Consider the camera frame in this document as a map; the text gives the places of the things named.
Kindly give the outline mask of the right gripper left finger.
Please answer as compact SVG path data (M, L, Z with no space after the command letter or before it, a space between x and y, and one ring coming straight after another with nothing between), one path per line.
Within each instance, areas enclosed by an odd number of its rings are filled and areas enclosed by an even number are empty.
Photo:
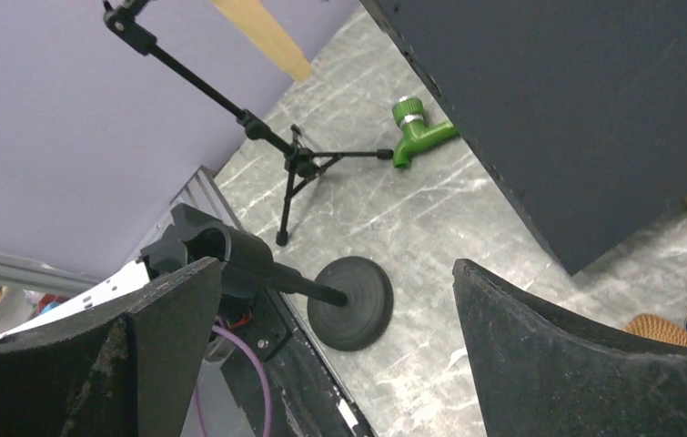
M0 436L178 436L221 294L201 259L0 340Z

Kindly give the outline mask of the black round-base mic stand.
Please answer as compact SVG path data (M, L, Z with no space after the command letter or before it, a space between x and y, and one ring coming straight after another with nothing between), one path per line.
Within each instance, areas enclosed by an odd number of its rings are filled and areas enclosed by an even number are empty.
M386 331L394 307L387 272L375 261L359 256L336 259L315 279L274 261L267 243L219 218L178 204L161 237L140 250L150 278L182 269L202 258L222 266L226 296L251 300L270 290L307 297L310 328L337 351L360 351Z

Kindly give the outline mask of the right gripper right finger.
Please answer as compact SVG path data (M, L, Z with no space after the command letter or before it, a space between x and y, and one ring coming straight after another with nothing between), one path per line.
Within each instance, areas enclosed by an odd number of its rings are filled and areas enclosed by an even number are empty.
M490 436L687 436L687 348L590 320L469 259L453 291Z

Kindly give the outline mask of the light gold microphone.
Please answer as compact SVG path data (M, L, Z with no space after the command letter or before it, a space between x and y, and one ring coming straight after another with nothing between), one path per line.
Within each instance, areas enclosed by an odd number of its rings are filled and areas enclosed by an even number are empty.
M311 64L300 47L261 1L212 0L211 3L266 58L295 82L311 76Z

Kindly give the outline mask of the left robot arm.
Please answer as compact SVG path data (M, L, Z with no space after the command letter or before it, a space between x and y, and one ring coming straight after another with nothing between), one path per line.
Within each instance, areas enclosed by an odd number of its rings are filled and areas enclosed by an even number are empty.
M127 295L141 289L149 282L149 276L144 263L132 261L127 263L113 276L96 284L72 299L59 304L42 315L32 318L17 327L0 333L0 340L24 330L31 330L57 320L73 316L78 312L92 308L110 300Z

